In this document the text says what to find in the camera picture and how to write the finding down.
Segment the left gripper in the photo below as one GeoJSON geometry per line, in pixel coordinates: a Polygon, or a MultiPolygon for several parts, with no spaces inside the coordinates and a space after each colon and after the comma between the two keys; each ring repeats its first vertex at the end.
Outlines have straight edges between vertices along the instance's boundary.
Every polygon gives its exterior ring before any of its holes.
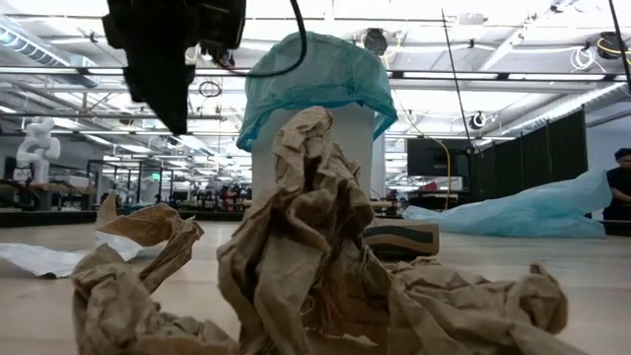
{"type": "Polygon", "coordinates": [[[194,66],[162,74],[139,65],[181,64],[186,51],[221,62],[238,48],[245,27],[245,0],[106,0],[102,16],[107,43],[125,52],[123,77],[134,103],[147,104],[174,135],[187,132],[188,87],[194,66]]]}

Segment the light blue trash bag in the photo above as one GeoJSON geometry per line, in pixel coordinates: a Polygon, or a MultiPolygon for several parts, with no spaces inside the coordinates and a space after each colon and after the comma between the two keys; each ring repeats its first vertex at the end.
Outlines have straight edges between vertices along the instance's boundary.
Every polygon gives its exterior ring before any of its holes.
{"type": "Polygon", "coordinates": [[[402,217],[456,234],[597,239],[605,236],[605,228],[588,215],[605,208],[611,197],[606,171],[596,170],[445,212],[410,205],[402,217]]]}

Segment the teal plastic trash bag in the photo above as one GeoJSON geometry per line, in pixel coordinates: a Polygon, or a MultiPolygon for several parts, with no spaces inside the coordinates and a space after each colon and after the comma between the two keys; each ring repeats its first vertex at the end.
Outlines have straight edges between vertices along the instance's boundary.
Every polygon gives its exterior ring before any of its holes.
{"type": "Polygon", "coordinates": [[[375,112],[375,137],[397,121],[388,74],[375,54],[332,35],[307,32],[306,39],[306,57],[294,70],[270,78],[258,76],[296,63],[302,48],[297,33],[273,45],[251,68],[245,79],[239,149],[251,150],[251,143],[277,109],[336,108],[355,103],[375,112]]]}

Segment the thin black pole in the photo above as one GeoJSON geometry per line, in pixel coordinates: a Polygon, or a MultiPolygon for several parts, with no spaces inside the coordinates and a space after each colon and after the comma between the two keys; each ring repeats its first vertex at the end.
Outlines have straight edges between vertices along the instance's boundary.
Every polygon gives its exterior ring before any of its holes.
{"type": "Polygon", "coordinates": [[[457,96],[458,107],[459,107],[459,111],[460,111],[460,117],[461,117],[461,120],[462,120],[462,123],[463,123],[463,126],[464,126],[464,132],[465,132],[465,137],[466,137],[468,146],[469,146],[469,148],[472,149],[473,148],[473,144],[472,144],[472,140],[471,140],[471,137],[470,137],[470,134],[469,134],[467,121],[466,121],[466,116],[465,116],[464,109],[463,109],[461,93],[460,93],[460,88],[459,88],[459,81],[458,81],[457,72],[456,72],[456,66],[455,66],[455,61],[454,61],[453,49],[452,49],[451,40],[450,40],[450,36],[449,36],[449,30],[448,30],[448,26],[447,26],[447,18],[446,18],[446,14],[445,14],[444,8],[441,8],[441,18],[442,18],[442,25],[443,25],[443,29],[444,29],[444,33],[445,33],[445,38],[446,38],[446,44],[447,44],[447,48],[448,48],[448,54],[449,54],[449,58],[450,58],[451,71],[452,71],[452,74],[453,74],[454,84],[455,84],[455,88],[456,88],[456,96],[457,96]]]}

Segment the black table frame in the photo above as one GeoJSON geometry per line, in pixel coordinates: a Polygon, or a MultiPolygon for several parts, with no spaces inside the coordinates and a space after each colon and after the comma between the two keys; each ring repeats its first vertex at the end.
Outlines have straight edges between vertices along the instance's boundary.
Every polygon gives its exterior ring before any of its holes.
{"type": "MultiPolygon", "coordinates": [[[[183,219],[197,221],[240,222],[244,212],[180,211],[183,219]]],[[[97,220],[96,211],[11,211],[0,212],[0,228],[21,228],[53,225],[89,224],[97,220]]]]}

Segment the black monitor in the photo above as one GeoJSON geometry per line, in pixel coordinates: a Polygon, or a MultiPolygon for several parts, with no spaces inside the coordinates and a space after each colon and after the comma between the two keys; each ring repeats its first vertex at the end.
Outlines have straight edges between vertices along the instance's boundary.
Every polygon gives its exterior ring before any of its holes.
{"type": "Polygon", "coordinates": [[[451,167],[452,177],[469,176],[469,145],[464,140],[430,138],[408,139],[407,172],[414,177],[447,177],[451,167]]]}

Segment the black partition screen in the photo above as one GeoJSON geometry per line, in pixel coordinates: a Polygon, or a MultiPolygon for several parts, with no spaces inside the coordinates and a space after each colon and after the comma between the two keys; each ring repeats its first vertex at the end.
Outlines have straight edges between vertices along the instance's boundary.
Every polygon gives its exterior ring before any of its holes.
{"type": "Polygon", "coordinates": [[[513,195],[588,170],[585,112],[580,109],[514,140],[473,155],[475,201],[513,195]]]}

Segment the white robot figure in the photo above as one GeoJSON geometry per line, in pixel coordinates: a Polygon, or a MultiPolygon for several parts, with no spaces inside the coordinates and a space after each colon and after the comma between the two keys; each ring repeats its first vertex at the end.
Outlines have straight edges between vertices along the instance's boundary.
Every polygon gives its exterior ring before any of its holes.
{"type": "Polygon", "coordinates": [[[51,117],[35,117],[26,125],[24,141],[16,154],[13,180],[35,183],[48,182],[51,160],[60,157],[60,141],[51,135],[55,126],[51,117]]]}

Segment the person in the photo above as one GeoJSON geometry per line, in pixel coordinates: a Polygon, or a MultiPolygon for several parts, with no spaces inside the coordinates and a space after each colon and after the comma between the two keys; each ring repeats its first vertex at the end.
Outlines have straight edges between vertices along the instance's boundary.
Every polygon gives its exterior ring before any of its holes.
{"type": "Polygon", "coordinates": [[[631,221],[631,148],[619,149],[614,157],[618,167],[606,173],[612,198],[603,210],[603,219],[631,221]]]}

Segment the slanted black pole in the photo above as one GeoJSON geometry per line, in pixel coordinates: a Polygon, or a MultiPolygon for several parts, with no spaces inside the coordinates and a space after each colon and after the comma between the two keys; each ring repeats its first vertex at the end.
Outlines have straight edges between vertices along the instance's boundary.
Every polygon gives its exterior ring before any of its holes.
{"type": "Polygon", "coordinates": [[[623,65],[623,69],[625,73],[624,75],[625,75],[626,84],[629,89],[629,93],[631,94],[631,68],[630,68],[630,64],[627,61],[625,41],[622,37],[622,33],[619,27],[619,22],[617,19],[613,0],[607,0],[607,1],[608,1],[610,14],[611,14],[611,19],[614,25],[616,39],[618,42],[618,49],[620,51],[621,61],[622,61],[622,65],[623,65]]]}

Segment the large brown paper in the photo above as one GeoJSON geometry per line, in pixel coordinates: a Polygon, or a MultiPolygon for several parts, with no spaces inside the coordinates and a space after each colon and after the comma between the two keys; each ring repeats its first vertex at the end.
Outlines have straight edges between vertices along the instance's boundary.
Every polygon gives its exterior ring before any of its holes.
{"type": "Polygon", "coordinates": [[[559,338],[568,301],[539,264],[516,281],[490,281],[428,258],[379,261],[364,240],[373,208],[358,166],[331,138],[333,123],[313,106],[280,129],[275,187],[218,249],[218,286],[238,338],[153,299],[191,258],[201,231],[189,219],[173,224],[141,271],[105,245],[76,265],[79,355],[316,355],[312,334],[326,339],[325,352],[349,335],[385,355],[587,355],[559,338]]]}

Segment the white plastic trash bin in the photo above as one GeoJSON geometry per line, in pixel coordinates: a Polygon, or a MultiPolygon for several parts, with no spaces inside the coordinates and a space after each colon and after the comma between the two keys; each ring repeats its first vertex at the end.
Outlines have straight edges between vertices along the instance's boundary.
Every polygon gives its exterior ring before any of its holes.
{"type": "MultiPolygon", "coordinates": [[[[385,195],[385,138],[374,140],[375,112],[367,106],[350,104],[330,108],[335,121],[331,128],[332,140],[350,161],[357,161],[361,171],[359,182],[371,198],[385,195]]],[[[277,109],[262,126],[258,137],[251,143],[252,196],[275,184],[275,158],[272,143],[278,130],[295,114],[296,110],[277,109]]]]}

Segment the white plastic wrapper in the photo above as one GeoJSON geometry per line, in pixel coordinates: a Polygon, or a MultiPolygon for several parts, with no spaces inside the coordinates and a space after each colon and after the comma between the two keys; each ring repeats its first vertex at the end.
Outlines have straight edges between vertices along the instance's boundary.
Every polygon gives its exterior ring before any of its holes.
{"type": "Polygon", "coordinates": [[[123,236],[95,232],[95,243],[90,248],[76,251],[62,251],[16,243],[0,243],[0,259],[5,259],[18,268],[35,276],[66,278],[75,266],[88,254],[101,245],[114,249],[125,261],[134,258],[141,245],[123,236]]]}

